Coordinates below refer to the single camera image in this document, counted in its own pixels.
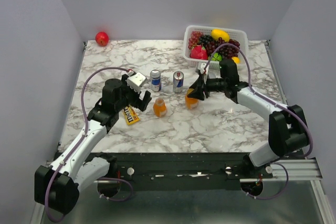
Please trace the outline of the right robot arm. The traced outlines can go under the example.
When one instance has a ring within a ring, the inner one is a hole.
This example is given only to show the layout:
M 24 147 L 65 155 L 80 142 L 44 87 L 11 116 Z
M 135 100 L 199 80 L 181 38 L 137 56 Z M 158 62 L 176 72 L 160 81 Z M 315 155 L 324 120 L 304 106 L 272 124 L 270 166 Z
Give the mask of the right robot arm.
M 307 125 L 301 107 L 287 106 L 263 97 L 240 81 L 237 65 L 224 59 L 219 63 L 220 77 L 210 78 L 205 63 L 196 67 L 197 80 L 191 85 L 188 98 L 205 100 L 211 92 L 222 92 L 236 104 L 245 106 L 268 122 L 268 142 L 248 154 L 241 165 L 249 178 L 260 172 L 260 167 L 309 145 Z

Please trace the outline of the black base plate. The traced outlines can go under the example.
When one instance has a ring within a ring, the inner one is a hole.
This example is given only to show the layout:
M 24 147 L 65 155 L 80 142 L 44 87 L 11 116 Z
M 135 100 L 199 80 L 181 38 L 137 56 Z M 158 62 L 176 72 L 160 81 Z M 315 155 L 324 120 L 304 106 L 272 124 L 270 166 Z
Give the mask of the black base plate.
M 99 178 L 121 178 L 135 191 L 259 191 L 263 183 L 299 175 L 299 159 L 254 168 L 245 153 L 90 153 L 73 157 L 66 173 L 83 190 Z

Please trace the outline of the aluminium rail frame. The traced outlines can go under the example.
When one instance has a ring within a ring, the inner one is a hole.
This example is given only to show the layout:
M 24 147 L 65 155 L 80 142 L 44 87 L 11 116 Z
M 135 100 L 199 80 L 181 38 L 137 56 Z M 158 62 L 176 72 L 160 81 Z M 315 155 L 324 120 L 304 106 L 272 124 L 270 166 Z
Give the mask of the aluminium rail frame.
M 287 156 L 280 160 L 270 162 L 268 164 L 275 163 L 276 165 L 278 165 L 280 161 L 285 160 L 285 159 L 294 160 L 297 158 L 292 158 L 292 157 Z M 286 183 L 288 183 L 289 181 L 310 181 L 316 184 L 318 181 L 322 179 L 322 175 L 321 175 L 321 172 L 320 172 L 320 169 L 319 169 L 319 166 L 316 160 L 314 159 L 299 159 L 299 160 L 301 162 L 298 164 L 299 175 L 297 178 L 292 178 L 291 176 L 287 175 L 286 180 L 277 180 L 277 181 L 284 181 Z M 93 183 L 95 182 L 98 183 L 98 191 L 100 193 L 103 193 L 103 195 L 109 199 L 113 199 L 117 190 L 121 188 L 126 188 L 131 193 L 136 192 L 133 186 L 128 181 L 121 179 L 121 178 L 105 177 L 105 178 L 99 178 L 95 180 Z M 247 188 L 242 188 L 241 190 L 246 192 L 247 195 L 249 196 L 256 197 L 257 195 L 261 193 L 263 185 L 264 183 L 262 184 L 261 189 L 255 192 L 248 190 Z M 44 205 L 36 202 L 34 213 L 31 219 L 32 223 L 40 223 L 43 210 L 44 210 Z

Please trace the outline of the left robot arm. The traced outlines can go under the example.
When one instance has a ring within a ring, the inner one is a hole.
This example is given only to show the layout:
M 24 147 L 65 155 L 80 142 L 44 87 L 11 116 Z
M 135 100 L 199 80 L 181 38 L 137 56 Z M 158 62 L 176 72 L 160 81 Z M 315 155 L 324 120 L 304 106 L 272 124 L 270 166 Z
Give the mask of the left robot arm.
M 93 148 L 109 133 L 126 106 L 145 111 L 151 101 L 149 91 L 140 98 L 146 77 L 141 73 L 124 74 L 121 79 L 109 79 L 102 89 L 102 97 L 85 116 L 85 125 L 68 148 L 48 167 L 35 172 L 34 200 L 64 215 L 76 205 L 82 190 L 103 177 L 116 175 L 115 164 L 102 157 L 85 160 Z

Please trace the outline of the orange juice bottle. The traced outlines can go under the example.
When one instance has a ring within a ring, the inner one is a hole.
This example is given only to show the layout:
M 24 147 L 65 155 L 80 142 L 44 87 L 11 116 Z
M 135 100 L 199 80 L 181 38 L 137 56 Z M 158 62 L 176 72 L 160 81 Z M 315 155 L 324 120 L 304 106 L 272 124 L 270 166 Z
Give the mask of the orange juice bottle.
M 153 105 L 153 111 L 154 111 L 154 114 L 159 118 L 166 115 L 167 108 L 166 108 L 165 102 L 162 98 L 157 98 L 156 99 L 156 101 Z
M 189 110 L 192 110 L 198 106 L 198 99 L 189 98 L 185 95 L 185 105 Z

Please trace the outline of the red apple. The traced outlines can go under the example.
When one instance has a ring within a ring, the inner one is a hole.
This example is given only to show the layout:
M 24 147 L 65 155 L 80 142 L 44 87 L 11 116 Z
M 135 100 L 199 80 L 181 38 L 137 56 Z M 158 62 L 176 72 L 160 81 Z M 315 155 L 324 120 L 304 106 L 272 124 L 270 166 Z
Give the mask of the red apple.
M 109 43 L 109 36 L 103 31 L 98 32 L 95 36 L 95 41 L 99 46 L 105 47 Z

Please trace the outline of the blue energy can left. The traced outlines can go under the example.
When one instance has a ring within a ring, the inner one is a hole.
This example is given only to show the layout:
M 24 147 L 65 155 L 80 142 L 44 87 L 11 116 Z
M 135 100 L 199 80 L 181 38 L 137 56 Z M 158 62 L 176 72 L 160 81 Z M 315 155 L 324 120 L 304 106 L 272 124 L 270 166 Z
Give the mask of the blue energy can left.
M 161 91 L 161 72 L 157 69 L 154 69 L 150 72 L 151 78 L 151 89 L 154 92 Z

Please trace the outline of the dark red grape bunch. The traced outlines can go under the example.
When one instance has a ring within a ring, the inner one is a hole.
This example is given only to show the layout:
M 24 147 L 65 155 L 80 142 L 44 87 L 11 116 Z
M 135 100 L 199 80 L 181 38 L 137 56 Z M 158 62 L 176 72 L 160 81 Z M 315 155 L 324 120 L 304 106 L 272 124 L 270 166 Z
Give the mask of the dark red grape bunch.
M 238 57 L 239 49 L 240 49 L 240 43 L 236 40 L 230 39 L 229 42 L 223 41 L 221 38 L 219 40 L 214 40 L 212 43 L 206 45 L 205 49 L 207 51 L 208 56 L 210 56 L 217 47 L 219 47 L 222 44 L 229 43 L 231 45 L 236 46 L 237 48 L 233 46 L 223 46 L 219 48 L 217 53 L 219 53 L 222 58 L 228 58 L 231 59 L 232 57 Z

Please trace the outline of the gold bottle cap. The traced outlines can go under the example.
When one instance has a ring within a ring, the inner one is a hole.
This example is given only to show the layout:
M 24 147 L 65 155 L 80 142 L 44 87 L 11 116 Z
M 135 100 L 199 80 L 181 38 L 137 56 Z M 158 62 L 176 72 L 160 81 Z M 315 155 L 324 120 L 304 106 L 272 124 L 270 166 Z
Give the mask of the gold bottle cap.
M 194 89 L 191 89 L 191 88 L 188 89 L 186 95 L 189 95 L 189 94 L 190 94 L 191 92 L 193 92 L 193 91 L 194 91 Z

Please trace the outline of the yellow candy packet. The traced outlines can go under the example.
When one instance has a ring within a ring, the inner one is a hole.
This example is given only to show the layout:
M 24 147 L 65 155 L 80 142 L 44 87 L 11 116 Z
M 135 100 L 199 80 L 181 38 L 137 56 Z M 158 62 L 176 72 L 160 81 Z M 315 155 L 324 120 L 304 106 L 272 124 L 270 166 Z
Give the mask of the yellow candy packet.
M 123 115 L 127 125 L 132 125 L 138 121 L 140 118 L 138 117 L 137 113 L 134 111 L 133 107 L 128 105 L 123 109 Z

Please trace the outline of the blue silver energy can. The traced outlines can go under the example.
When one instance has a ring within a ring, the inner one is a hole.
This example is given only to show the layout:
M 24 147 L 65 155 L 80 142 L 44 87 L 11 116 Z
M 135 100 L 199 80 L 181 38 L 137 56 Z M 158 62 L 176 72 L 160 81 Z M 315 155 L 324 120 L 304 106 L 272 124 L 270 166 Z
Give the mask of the blue silver energy can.
M 181 93 L 183 91 L 184 73 L 176 71 L 173 73 L 173 92 Z

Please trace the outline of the black grape bunch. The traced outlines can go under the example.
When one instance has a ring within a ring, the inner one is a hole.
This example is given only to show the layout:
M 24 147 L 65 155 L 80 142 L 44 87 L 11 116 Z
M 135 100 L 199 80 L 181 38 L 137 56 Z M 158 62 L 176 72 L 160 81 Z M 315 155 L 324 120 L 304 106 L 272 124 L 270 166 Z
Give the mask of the black grape bunch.
M 211 35 L 201 35 L 197 44 L 206 47 L 206 45 L 212 43 L 213 41 L 214 39 Z

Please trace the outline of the white plastic fruit basket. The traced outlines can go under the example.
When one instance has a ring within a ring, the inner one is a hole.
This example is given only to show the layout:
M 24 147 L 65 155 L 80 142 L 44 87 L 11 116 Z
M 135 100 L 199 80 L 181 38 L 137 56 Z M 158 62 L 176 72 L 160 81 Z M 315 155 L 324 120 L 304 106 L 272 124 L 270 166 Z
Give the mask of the white plastic fruit basket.
M 196 67 L 199 62 L 206 63 L 206 60 L 199 60 L 199 59 L 193 59 L 190 58 L 190 50 L 188 49 L 188 40 L 191 37 L 191 33 L 193 31 L 200 31 L 204 35 L 210 35 L 213 29 L 220 29 L 225 32 L 227 32 L 230 36 L 230 39 L 237 40 L 240 43 L 240 49 L 245 54 L 245 56 L 248 56 L 248 39 L 247 35 L 242 30 L 237 29 L 229 29 L 229 28 L 218 28 L 218 27 L 208 27 L 208 26 L 200 26 L 200 25 L 190 25 L 186 28 L 185 34 L 184 34 L 184 41 L 183 41 L 183 58 L 186 60 L 188 65 L 190 67 Z

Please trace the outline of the red dragon fruit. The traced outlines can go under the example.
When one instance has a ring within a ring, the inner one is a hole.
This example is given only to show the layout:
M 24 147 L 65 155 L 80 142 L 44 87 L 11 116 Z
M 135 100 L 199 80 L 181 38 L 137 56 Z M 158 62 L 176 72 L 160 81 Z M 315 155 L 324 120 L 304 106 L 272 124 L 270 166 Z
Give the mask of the red dragon fruit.
M 190 58 L 199 60 L 208 60 L 208 54 L 202 45 L 196 45 L 191 49 Z

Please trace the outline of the green round fruit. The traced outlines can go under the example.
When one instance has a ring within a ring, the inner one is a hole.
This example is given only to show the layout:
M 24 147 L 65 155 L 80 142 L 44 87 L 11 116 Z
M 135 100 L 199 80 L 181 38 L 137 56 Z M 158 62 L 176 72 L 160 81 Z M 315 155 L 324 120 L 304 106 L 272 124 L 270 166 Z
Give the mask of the green round fruit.
M 210 55 L 208 59 L 211 60 L 211 61 L 220 62 L 222 60 L 222 56 L 219 53 L 216 52 L 213 55 Z

